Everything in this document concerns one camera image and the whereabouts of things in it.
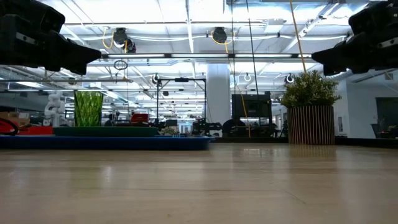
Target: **pole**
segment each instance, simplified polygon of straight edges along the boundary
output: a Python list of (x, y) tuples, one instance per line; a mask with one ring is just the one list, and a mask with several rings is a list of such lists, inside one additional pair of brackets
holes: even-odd
[(159, 125), (159, 80), (156, 83), (156, 120), (155, 124)]
[(206, 122), (206, 113), (207, 113), (207, 80), (205, 82), (205, 122)]

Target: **wooden floor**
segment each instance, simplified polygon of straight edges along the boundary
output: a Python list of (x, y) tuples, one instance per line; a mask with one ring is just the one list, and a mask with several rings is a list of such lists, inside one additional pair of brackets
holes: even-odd
[(398, 223), (398, 150), (0, 151), (0, 223)]

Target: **white wall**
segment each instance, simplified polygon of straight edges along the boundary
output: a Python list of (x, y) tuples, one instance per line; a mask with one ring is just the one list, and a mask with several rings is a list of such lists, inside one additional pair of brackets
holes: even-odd
[(347, 83), (349, 138), (375, 138), (371, 124), (377, 123), (377, 97), (398, 97), (398, 86), (391, 83), (363, 85)]
[[(348, 136), (349, 134), (349, 116), (348, 116), (348, 97), (347, 97), (347, 84), (346, 80), (339, 82), (336, 90), (336, 95), (340, 95), (341, 99), (336, 101), (333, 105), (335, 114), (335, 135), (336, 136)], [(342, 117), (343, 131), (340, 132), (338, 129), (338, 118)]]

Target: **white column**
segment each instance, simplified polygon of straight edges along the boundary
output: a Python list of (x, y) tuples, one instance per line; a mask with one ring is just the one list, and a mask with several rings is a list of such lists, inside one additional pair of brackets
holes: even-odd
[(228, 64), (207, 65), (207, 122), (224, 124), (231, 119), (229, 74)]

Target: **wall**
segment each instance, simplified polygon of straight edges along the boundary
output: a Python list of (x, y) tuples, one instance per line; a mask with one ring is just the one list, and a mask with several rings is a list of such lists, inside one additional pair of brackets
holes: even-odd
[(27, 98), (19, 96), (19, 93), (0, 93), (0, 106), (44, 111), (47, 102), (48, 96), (37, 93), (27, 93)]
[(398, 97), (394, 83), (347, 83), (350, 138), (375, 138), (371, 124), (377, 123), (376, 97)]
[[(340, 95), (341, 99), (336, 101), (333, 105), (335, 114), (335, 135), (348, 136), (349, 134), (349, 114), (348, 114), (348, 97), (346, 80), (339, 82), (336, 90), (336, 95)], [(338, 117), (342, 117), (343, 131), (338, 129)]]

